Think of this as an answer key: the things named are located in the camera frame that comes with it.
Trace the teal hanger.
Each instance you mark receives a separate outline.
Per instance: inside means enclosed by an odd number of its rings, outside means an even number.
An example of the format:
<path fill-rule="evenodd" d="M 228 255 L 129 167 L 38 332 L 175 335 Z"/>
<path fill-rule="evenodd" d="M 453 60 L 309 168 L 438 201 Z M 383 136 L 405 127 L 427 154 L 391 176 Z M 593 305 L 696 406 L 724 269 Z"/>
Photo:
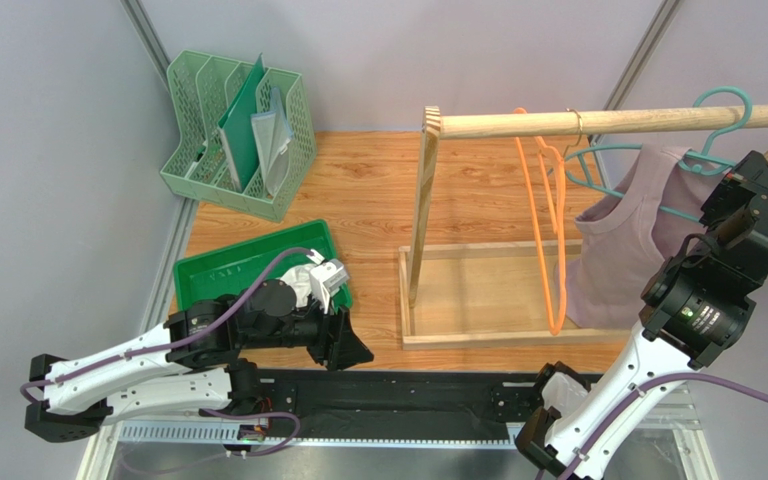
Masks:
<path fill-rule="evenodd" d="M 742 102 L 744 113 L 740 116 L 739 120 L 735 121 L 729 126 L 716 129 L 712 133 L 710 133 L 703 147 L 699 151 L 692 149 L 692 150 L 689 150 L 686 154 L 684 154 L 676 164 L 676 166 L 680 170 L 691 172 L 698 176 L 710 177 L 710 176 L 725 175 L 734 167 L 735 165 L 734 161 L 727 160 L 718 156 L 713 156 L 710 154 L 710 150 L 715 140 L 718 137 L 740 130 L 748 124 L 753 113 L 753 102 L 750 96 L 744 90 L 738 87 L 720 86 L 720 87 L 707 90 L 706 92 L 701 94 L 693 103 L 693 107 L 694 108 L 700 107 L 703 104 L 703 102 L 707 100 L 709 97 L 717 94 L 722 94 L 722 93 L 731 94 L 737 97 L 738 99 L 740 99 Z M 585 164 L 585 155 L 591 154 L 591 153 L 596 154 L 599 152 L 610 151 L 610 150 L 641 151 L 642 148 L 643 148 L 642 143 L 638 143 L 638 144 L 614 143 L 614 144 L 606 144 L 606 145 L 589 146 L 587 148 L 575 151 L 571 154 L 566 154 L 564 156 L 564 160 L 562 161 L 562 165 L 565 165 L 565 163 L 568 160 L 576 159 L 580 167 L 583 169 L 585 179 L 584 180 L 578 179 L 571 173 L 566 173 L 565 176 L 567 177 L 568 180 L 571 180 L 576 185 L 587 187 L 589 189 L 598 191 L 609 197 L 623 199 L 625 197 L 625 193 L 607 188 L 602 183 L 598 184 L 593 180 Z"/>

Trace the white tank top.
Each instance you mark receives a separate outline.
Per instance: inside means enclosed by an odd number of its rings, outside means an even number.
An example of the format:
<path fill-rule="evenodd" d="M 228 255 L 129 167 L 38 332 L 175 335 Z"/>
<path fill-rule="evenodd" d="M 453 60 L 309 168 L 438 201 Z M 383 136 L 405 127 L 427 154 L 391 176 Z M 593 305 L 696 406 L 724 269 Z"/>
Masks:
<path fill-rule="evenodd" d="M 280 280 L 294 291 L 296 295 L 296 308 L 306 307 L 309 304 L 309 300 L 313 298 L 311 294 L 309 271 L 314 266 L 315 265 L 313 264 L 295 266 L 290 268 L 280 277 Z"/>

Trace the mauve tank top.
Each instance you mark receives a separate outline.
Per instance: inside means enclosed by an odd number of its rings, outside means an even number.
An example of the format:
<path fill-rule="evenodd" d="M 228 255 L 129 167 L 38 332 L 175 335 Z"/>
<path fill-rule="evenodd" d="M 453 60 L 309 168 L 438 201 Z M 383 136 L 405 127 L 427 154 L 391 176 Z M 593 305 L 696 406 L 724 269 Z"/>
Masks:
<path fill-rule="evenodd" d="M 616 186 L 577 216 L 579 257 L 566 264 L 566 315 L 580 328 L 628 330 L 643 288 L 684 239 L 704 228 L 701 207 L 720 183 L 680 167 L 687 150 L 645 144 Z"/>

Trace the orange velvet hanger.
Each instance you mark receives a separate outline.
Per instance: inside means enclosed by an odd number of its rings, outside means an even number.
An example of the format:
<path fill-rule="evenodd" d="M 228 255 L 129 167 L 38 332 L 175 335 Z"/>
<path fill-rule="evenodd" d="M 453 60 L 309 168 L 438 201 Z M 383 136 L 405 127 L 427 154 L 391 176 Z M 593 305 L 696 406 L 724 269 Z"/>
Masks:
<path fill-rule="evenodd" d="M 533 140 L 538 148 L 536 158 L 540 167 L 542 186 L 550 215 L 550 227 L 556 235 L 557 279 L 551 281 L 544 241 L 541 236 L 541 225 L 538 218 L 537 202 L 530 175 L 530 163 L 525 153 L 521 137 L 514 136 L 514 142 L 527 190 L 531 215 L 532 231 L 538 259 L 539 274 L 546 311 L 547 330 L 550 335 L 557 337 L 563 330 L 567 319 L 567 264 L 566 264 L 566 235 L 565 235 L 565 206 L 567 200 L 567 180 L 565 160 L 562 153 L 551 146 L 540 135 Z"/>

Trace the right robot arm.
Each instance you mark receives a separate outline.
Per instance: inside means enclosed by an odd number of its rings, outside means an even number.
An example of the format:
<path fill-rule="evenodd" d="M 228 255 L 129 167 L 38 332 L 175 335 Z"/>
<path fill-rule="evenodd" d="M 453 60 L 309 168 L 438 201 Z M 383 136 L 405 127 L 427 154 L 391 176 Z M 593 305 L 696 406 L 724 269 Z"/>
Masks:
<path fill-rule="evenodd" d="M 750 295 L 768 277 L 768 160 L 748 153 L 704 202 L 702 234 L 687 236 L 642 292 L 629 340 L 595 383 L 544 366 L 533 409 L 515 438 L 541 473 L 600 479 L 618 448 L 674 389 L 706 373 L 744 333 Z"/>

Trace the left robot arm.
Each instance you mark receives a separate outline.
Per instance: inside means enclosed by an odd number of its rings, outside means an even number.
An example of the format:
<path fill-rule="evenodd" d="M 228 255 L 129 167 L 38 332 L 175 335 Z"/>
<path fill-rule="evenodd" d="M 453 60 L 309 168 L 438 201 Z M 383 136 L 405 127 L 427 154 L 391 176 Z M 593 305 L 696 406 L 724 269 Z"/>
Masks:
<path fill-rule="evenodd" d="M 32 359 L 26 390 L 36 388 L 24 427 L 50 443 L 92 436 L 142 415 L 196 411 L 207 416 L 269 412 L 247 350 L 302 347 L 318 365 L 341 371 L 373 360 L 346 307 L 313 295 L 300 301 L 282 280 L 202 300 L 148 332 L 81 359 Z"/>

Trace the wooden clothes rack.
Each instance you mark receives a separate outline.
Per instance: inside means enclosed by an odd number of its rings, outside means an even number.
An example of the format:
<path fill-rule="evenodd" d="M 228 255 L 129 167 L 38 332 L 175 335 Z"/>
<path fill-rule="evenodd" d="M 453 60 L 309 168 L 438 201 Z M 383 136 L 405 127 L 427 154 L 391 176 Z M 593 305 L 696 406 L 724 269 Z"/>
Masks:
<path fill-rule="evenodd" d="M 532 241 L 425 243 L 439 147 L 449 139 L 568 134 L 655 133 L 768 128 L 768 105 L 444 115 L 424 111 L 411 242 L 398 253 L 402 346 L 406 350 L 603 343 L 621 330 L 565 326 L 554 334 L 547 316 L 558 298 L 541 277 L 581 243 L 558 237 Z"/>

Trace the green plastic tray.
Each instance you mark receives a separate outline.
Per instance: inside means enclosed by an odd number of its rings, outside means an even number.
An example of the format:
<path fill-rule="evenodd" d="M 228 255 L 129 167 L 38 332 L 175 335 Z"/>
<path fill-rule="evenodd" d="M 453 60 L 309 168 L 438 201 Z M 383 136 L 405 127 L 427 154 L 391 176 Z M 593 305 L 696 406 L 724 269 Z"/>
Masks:
<path fill-rule="evenodd" d="M 328 259 L 338 256 L 327 223 L 319 219 L 184 258 L 173 269 L 177 308 L 241 293 L 274 257 L 292 247 L 312 249 Z"/>

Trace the grey mesh pouch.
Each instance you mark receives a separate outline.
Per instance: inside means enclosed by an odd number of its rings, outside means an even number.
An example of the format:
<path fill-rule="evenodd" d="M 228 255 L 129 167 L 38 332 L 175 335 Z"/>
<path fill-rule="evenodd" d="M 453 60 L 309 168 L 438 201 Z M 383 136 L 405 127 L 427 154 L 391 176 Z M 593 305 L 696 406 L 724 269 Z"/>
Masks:
<path fill-rule="evenodd" d="M 251 115 L 251 127 L 264 186 L 268 195 L 276 197 L 288 174 L 294 137 L 278 87 L 270 90 L 268 109 Z"/>

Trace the dark green folder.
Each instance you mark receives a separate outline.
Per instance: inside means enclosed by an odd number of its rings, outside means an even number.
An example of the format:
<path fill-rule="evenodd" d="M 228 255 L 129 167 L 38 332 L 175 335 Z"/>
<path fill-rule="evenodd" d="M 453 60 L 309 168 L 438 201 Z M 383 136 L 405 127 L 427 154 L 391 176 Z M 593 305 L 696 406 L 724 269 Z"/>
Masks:
<path fill-rule="evenodd" d="M 259 55 L 218 122 L 233 189 L 238 192 L 247 187 L 258 168 L 251 116 L 258 112 L 257 88 L 265 73 L 263 57 Z"/>

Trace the light green file organizer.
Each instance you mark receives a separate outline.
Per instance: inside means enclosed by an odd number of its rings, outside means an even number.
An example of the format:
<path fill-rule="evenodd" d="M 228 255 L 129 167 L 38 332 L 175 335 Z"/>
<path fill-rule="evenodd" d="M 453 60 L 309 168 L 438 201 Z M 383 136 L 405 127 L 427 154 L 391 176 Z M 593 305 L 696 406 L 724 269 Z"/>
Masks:
<path fill-rule="evenodd" d="M 180 133 L 160 171 L 169 189 L 281 221 L 317 155 L 302 75 L 184 50 L 167 77 Z"/>

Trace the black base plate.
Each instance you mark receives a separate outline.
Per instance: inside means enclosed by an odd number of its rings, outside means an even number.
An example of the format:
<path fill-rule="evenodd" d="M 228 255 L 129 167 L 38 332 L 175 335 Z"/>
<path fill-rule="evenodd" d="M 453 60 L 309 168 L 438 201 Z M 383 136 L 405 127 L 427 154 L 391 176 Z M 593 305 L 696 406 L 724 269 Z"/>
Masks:
<path fill-rule="evenodd" d="M 508 438 L 535 404 L 535 372 L 262 369 L 231 415 L 287 412 L 302 439 L 467 441 Z"/>

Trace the aluminium frame rail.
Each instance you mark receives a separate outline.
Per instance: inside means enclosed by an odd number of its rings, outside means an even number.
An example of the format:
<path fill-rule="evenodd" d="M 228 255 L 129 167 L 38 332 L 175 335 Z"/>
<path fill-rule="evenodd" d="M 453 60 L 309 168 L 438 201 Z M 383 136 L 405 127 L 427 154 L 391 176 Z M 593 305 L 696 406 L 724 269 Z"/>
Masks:
<path fill-rule="evenodd" d="M 266 370 L 264 438 L 193 411 L 125 421 L 82 479 L 534 479 L 516 437 L 534 373 Z"/>

